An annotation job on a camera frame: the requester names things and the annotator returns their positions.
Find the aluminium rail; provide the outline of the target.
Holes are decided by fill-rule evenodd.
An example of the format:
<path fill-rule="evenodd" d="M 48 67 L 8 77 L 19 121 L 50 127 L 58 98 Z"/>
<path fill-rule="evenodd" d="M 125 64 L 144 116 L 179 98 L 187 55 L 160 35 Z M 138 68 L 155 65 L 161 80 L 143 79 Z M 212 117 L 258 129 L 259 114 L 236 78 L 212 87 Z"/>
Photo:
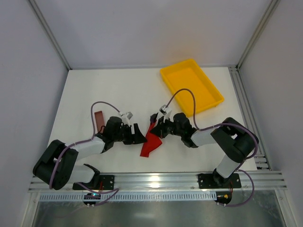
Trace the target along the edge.
<path fill-rule="evenodd" d="M 258 170 L 269 170 L 271 171 L 271 166 L 266 154 L 266 148 L 257 126 L 256 119 L 254 117 L 252 106 L 249 101 L 248 94 L 244 87 L 244 83 L 241 78 L 241 74 L 235 66 L 231 66 L 228 68 L 229 73 L 232 79 L 232 83 L 234 86 L 234 90 L 238 99 L 238 103 L 240 106 L 241 114 L 244 120 L 245 126 L 252 131 L 259 139 L 258 151 L 255 158 L 255 163 Z"/>
<path fill-rule="evenodd" d="M 249 190 L 286 190 L 287 185 L 280 171 L 258 170 L 247 173 L 238 172 L 227 188 Z M 114 188 L 122 191 L 198 191 L 204 180 L 198 172 L 180 173 L 113 173 Z"/>

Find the left frame post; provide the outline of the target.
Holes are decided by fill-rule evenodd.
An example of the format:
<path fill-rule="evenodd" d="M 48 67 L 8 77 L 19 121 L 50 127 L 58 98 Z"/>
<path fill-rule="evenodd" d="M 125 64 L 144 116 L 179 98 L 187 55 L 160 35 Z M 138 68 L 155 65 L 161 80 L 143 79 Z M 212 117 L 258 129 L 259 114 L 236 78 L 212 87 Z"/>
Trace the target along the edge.
<path fill-rule="evenodd" d="M 37 20 L 39 21 L 40 25 L 42 26 L 48 40 L 52 44 L 53 48 L 55 49 L 58 57 L 60 58 L 61 62 L 64 64 L 67 70 L 71 70 L 71 66 L 68 63 L 59 43 L 57 42 L 51 28 L 49 27 L 41 9 L 39 8 L 37 2 L 35 0 L 27 0 L 29 6 L 31 7 L 33 13 L 35 14 Z"/>

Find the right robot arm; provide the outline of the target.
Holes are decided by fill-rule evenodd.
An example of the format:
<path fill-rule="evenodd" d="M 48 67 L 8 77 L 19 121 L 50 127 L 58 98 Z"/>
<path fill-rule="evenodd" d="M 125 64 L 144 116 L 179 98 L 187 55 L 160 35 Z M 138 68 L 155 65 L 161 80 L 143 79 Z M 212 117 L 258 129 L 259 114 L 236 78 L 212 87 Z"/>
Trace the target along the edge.
<path fill-rule="evenodd" d="M 217 144 L 225 154 L 212 173 L 211 182 L 217 187 L 230 182 L 234 172 L 252 151 L 258 150 L 259 144 L 254 133 L 231 117 L 215 126 L 198 129 L 191 125 L 184 113 L 177 113 L 172 121 L 161 117 L 150 132 L 161 139 L 169 134 L 179 136 L 188 148 Z"/>

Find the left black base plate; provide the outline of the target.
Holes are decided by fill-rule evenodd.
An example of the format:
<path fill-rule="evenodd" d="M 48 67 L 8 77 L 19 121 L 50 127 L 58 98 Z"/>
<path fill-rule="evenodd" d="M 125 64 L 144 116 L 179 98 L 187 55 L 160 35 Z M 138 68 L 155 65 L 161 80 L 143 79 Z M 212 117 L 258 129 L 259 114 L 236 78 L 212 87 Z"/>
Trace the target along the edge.
<path fill-rule="evenodd" d="M 91 190 L 113 190 L 115 183 L 114 175 L 97 175 L 89 183 L 80 183 Z M 72 186 L 73 190 L 84 190 L 81 185 L 74 183 Z"/>

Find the right side aluminium rail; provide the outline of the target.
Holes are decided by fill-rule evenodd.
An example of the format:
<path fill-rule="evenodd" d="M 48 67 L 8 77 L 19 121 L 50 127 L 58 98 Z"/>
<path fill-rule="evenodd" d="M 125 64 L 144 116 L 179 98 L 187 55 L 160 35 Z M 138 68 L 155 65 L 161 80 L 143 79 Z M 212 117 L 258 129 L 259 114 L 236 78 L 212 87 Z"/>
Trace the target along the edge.
<path fill-rule="evenodd" d="M 234 90 L 238 99 L 238 103 L 240 106 L 241 114 L 244 120 L 245 126 L 252 131 L 259 139 L 258 151 L 255 158 L 255 163 L 258 170 L 269 170 L 271 171 L 271 166 L 266 154 L 266 148 L 257 126 L 256 119 L 254 117 L 252 106 L 249 101 L 248 94 L 244 87 L 244 83 L 241 78 L 241 74 L 235 66 L 231 66 L 228 68 L 229 73 L 232 79 L 232 83 L 234 86 Z"/>

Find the front aluminium rail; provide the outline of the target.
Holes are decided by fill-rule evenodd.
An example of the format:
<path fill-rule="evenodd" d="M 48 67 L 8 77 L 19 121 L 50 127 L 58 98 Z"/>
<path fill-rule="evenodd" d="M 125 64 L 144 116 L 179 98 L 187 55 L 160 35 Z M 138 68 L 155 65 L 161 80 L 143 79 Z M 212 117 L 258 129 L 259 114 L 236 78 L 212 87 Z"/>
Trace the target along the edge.
<path fill-rule="evenodd" d="M 247 173 L 238 172 L 227 188 L 249 190 L 286 190 L 287 185 L 280 171 L 258 170 Z M 180 173 L 113 173 L 114 188 L 122 191 L 198 191 L 204 180 L 198 172 Z"/>

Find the yellow plastic bin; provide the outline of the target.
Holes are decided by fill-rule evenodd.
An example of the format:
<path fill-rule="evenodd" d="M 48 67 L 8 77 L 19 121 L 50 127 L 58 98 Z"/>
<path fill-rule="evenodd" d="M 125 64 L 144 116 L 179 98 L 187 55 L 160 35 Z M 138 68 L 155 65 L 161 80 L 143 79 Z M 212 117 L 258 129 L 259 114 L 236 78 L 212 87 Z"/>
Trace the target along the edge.
<path fill-rule="evenodd" d="M 187 117 L 192 117 L 194 112 L 198 114 L 216 107 L 224 101 L 220 91 L 193 59 L 162 68 L 160 74 L 172 94 L 182 88 L 187 88 L 193 93 L 181 91 L 175 96 Z"/>

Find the frame post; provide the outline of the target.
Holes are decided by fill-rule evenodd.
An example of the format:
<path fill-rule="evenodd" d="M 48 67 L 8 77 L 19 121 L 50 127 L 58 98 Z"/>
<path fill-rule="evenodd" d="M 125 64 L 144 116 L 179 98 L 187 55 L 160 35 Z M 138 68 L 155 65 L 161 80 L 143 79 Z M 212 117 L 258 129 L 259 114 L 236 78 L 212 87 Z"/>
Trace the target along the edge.
<path fill-rule="evenodd" d="M 37 20 L 39 21 L 40 25 L 42 26 L 48 40 L 52 44 L 53 48 L 55 49 L 58 57 L 60 58 L 61 62 L 64 64 L 67 70 L 71 70 L 71 66 L 68 63 L 59 43 L 57 42 L 51 28 L 49 27 L 41 9 L 39 8 L 37 2 L 35 0 L 27 0 L 29 6 L 31 7 L 33 13 L 35 14 Z"/>
<path fill-rule="evenodd" d="M 248 57 L 249 53 L 252 51 L 252 49 L 255 46 L 255 44 L 257 43 L 258 39 L 262 35 L 264 29 L 266 28 L 269 20 L 273 16 L 273 14 L 274 14 L 276 8 L 278 7 L 279 3 L 280 3 L 280 0 L 271 0 L 269 2 L 269 5 L 266 7 L 265 12 L 263 13 L 257 27 L 255 28 L 249 42 L 247 43 L 247 45 L 246 45 L 238 63 L 236 65 L 237 71 L 240 70 L 240 68 L 244 64 L 246 58 Z"/>

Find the brown utensil tray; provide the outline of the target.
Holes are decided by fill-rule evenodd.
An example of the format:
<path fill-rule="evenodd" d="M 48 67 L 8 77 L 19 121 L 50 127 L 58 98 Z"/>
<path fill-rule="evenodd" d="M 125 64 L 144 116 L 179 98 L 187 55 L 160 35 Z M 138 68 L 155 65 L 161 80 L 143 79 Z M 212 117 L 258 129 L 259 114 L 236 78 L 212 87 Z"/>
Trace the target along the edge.
<path fill-rule="evenodd" d="M 105 126 L 105 120 L 102 111 L 97 111 L 94 113 L 95 122 L 97 130 L 100 131 L 103 126 Z"/>

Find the right frame post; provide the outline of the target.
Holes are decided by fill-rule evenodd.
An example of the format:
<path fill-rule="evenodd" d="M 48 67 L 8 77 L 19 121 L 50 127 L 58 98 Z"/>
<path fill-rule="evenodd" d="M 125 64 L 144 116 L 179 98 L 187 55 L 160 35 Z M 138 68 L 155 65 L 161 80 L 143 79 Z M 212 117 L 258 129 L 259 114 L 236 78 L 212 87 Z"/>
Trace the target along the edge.
<path fill-rule="evenodd" d="M 247 45 L 246 45 L 238 63 L 236 65 L 237 71 L 240 70 L 240 68 L 244 64 L 246 58 L 248 57 L 249 53 L 252 51 L 252 49 L 255 46 L 255 44 L 257 43 L 258 39 L 262 35 L 264 29 L 266 28 L 269 20 L 273 16 L 273 14 L 274 14 L 276 8 L 278 7 L 279 3 L 280 3 L 280 0 L 271 0 L 269 2 L 269 5 L 266 7 L 265 12 L 263 13 L 257 27 L 255 28 L 249 42 L 247 43 Z"/>

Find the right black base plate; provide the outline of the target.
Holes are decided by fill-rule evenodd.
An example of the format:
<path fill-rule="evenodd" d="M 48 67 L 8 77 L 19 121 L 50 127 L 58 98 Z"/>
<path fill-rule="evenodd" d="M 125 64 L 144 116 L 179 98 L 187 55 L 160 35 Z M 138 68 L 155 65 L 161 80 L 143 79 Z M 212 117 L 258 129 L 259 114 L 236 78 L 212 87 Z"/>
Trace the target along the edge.
<path fill-rule="evenodd" d="M 219 174 L 198 174 L 199 189 L 229 189 L 241 188 L 241 181 L 239 174 L 233 173 L 228 178 L 223 178 Z"/>

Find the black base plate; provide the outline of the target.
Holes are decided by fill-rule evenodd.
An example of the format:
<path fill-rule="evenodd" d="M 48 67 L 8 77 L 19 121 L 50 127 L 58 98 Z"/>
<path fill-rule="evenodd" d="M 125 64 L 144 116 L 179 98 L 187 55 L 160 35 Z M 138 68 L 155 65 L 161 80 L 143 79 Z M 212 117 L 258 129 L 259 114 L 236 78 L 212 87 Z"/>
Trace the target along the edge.
<path fill-rule="evenodd" d="M 233 173 L 228 178 L 223 178 L 219 174 L 198 174 L 199 189 L 229 189 L 241 188 L 241 181 L 239 174 Z"/>
<path fill-rule="evenodd" d="M 80 183 L 91 190 L 113 190 L 115 183 L 114 175 L 97 175 L 89 183 Z M 72 186 L 73 190 L 84 190 L 81 185 L 74 183 Z"/>

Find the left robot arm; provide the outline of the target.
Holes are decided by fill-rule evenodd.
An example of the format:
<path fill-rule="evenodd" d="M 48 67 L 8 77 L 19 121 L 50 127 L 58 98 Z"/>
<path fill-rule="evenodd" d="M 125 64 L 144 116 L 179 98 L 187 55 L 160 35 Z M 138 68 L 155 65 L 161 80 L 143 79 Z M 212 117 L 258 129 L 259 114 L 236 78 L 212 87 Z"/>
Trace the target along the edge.
<path fill-rule="evenodd" d="M 137 123 L 125 124 L 120 117 L 112 116 L 91 139 L 69 146 L 60 140 L 53 140 L 34 165 L 33 175 L 55 190 L 68 183 L 72 183 L 74 189 L 83 185 L 95 190 L 101 183 L 100 171 L 90 164 L 80 166 L 76 163 L 86 157 L 107 152 L 116 142 L 137 145 L 147 142 L 147 139 Z"/>

